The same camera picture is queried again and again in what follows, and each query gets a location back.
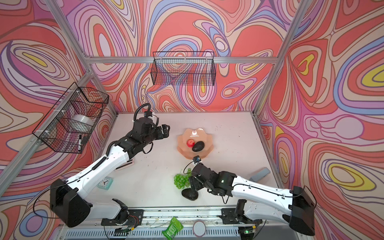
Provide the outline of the green fake grape bunch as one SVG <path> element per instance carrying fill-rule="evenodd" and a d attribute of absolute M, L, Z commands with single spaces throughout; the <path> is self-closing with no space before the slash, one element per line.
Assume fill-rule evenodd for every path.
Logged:
<path fill-rule="evenodd" d="M 179 189 L 183 190 L 190 187 L 189 177 L 192 176 L 192 169 L 188 168 L 186 174 L 176 174 L 174 176 L 174 185 Z"/>

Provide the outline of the dark avocado front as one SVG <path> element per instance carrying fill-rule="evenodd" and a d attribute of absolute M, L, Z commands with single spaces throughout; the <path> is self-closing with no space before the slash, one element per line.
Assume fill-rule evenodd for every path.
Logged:
<path fill-rule="evenodd" d="M 191 188 L 187 188 L 182 190 L 182 196 L 190 201 L 195 201 L 199 197 L 199 193 L 196 190 L 193 190 Z"/>

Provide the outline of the dark avocado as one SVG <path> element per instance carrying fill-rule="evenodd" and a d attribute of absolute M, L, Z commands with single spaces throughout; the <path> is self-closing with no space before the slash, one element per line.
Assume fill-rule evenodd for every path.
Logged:
<path fill-rule="evenodd" d="M 199 197 L 199 193 L 196 190 L 193 190 L 191 188 L 187 188 L 182 190 L 182 196 L 190 201 L 195 201 Z"/>
<path fill-rule="evenodd" d="M 195 143 L 194 147 L 192 148 L 193 152 L 201 152 L 205 148 L 205 143 L 203 141 L 198 141 Z"/>

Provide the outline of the red fake apple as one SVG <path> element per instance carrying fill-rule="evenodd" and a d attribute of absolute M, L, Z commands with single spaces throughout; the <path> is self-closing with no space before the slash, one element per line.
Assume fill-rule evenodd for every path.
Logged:
<path fill-rule="evenodd" d="M 188 146 L 189 148 L 193 148 L 194 145 L 195 145 L 195 141 L 194 141 L 193 139 L 188 139 L 188 140 L 187 140 L 187 146 Z"/>

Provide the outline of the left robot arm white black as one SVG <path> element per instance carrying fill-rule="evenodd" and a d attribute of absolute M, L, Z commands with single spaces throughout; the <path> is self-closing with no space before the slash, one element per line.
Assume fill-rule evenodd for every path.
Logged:
<path fill-rule="evenodd" d="M 50 208 L 69 228 L 86 220 L 101 219 L 116 226 L 123 226 L 129 219 L 128 207 L 118 199 L 98 203 L 87 199 L 91 191 L 110 173 L 129 165 L 147 145 L 168 138 L 170 126 L 157 125 L 149 117 L 134 119 L 134 126 L 124 137 L 113 141 L 106 153 L 80 173 L 67 180 L 58 179 L 51 184 Z"/>

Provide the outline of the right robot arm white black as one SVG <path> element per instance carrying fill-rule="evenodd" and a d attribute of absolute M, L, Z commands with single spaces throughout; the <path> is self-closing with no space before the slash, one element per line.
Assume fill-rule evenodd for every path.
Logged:
<path fill-rule="evenodd" d="M 240 222 L 250 224 L 255 220 L 272 220 L 286 223 L 300 234 L 315 235 L 317 205 L 304 188 L 272 188 L 234 173 L 216 173 L 202 163 L 195 165 L 189 182 L 194 191 L 205 188 L 215 196 L 238 198 L 236 218 Z"/>

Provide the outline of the pink faceted fruit bowl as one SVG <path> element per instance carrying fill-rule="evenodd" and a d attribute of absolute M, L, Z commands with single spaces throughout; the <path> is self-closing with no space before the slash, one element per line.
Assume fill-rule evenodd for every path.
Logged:
<path fill-rule="evenodd" d="M 214 150 L 213 135 L 207 134 L 202 128 L 186 129 L 177 137 L 177 143 L 178 152 L 189 160 L 195 156 L 203 159 Z"/>

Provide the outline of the pink calculator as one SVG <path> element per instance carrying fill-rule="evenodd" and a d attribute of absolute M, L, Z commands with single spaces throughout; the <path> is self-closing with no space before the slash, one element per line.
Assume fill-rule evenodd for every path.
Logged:
<path fill-rule="evenodd" d="M 119 171 L 121 169 L 124 169 L 126 167 L 129 167 L 130 165 L 132 165 L 134 163 L 134 160 L 129 160 L 127 161 L 126 163 L 122 164 L 121 166 L 117 167 L 115 170 L 116 171 Z"/>

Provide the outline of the round white pink disc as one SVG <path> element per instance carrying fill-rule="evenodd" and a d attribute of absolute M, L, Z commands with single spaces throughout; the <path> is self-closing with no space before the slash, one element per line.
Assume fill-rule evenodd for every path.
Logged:
<path fill-rule="evenodd" d="M 201 238 L 206 234 L 207 227 L 203 221 L 196 221 L 193 225 L 193 234 L 197 238 Z"/>

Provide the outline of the white tape roll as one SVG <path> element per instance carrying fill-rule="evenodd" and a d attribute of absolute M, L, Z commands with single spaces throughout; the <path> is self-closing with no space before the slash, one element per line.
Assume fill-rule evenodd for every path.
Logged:
<path fill-rule="evenodd" d="M 84 116 L 84 115 L 79 115 L 79 114 L 74 115 L 72 117 L 72 120 L 77 121 L 77 122 L 79 122 L 81 124 L 88 125 L 88 126 L 93 126 L 94 125 L 94 121 L 91 118 L 89 118 L 87 116 Z"/>

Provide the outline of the grey rectangular block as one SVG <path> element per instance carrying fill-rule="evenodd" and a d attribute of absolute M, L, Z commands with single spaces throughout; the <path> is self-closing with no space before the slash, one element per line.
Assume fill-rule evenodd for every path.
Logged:
<path fill-rule="evenodd" d="M 250 181 L 257 183 L 268 176 L 270 173 L 271 171 L 268 168 L 262 168 L 250 177 Z"/>

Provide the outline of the black marker pen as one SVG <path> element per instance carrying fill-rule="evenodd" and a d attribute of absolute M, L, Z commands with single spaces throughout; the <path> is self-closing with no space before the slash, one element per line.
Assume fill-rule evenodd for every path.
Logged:
<path fill-rule="evenodd" d="M 82 135 L 79 135 L 78 139 L 78 153 L 82 152 Z"/>

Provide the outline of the small teal clock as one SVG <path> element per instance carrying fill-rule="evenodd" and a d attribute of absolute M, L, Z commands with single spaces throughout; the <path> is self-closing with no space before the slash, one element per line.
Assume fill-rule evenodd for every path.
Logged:
<path fill-rule="evenodd" d="M 110 178 L 110 177 L 105 177 L 103 178 L 97 185 L 97 187 L 99 189 L 102 189 L 102 190 L 109 190 L 111 185 L 113 184 L 114 182 L 114 179 L 113 178 Z"/>

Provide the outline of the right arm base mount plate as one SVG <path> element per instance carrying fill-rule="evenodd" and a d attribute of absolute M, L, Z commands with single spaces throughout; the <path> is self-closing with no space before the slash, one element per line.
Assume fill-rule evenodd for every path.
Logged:
<path fill-rule="evenodd" d="M 223 224 L 252 224 L 252 225 L 260 225 L 263 223 L 263 220 L 256 219 L 251 220 L 250 218 L 245 216 L 245 211 L 236 208 L 223 208 L 221 209 L 221 215 L 219 218 L 222 220 Z"/>

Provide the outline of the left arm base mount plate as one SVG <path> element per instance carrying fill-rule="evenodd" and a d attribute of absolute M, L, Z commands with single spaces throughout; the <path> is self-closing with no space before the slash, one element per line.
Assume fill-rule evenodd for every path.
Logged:
<path fill-rule="evenodd" d="M 102 226 L 128 226 L 137 227 L 142 224 L 144 210 L 120 210 L 114 219 L 102 219 Z"/>

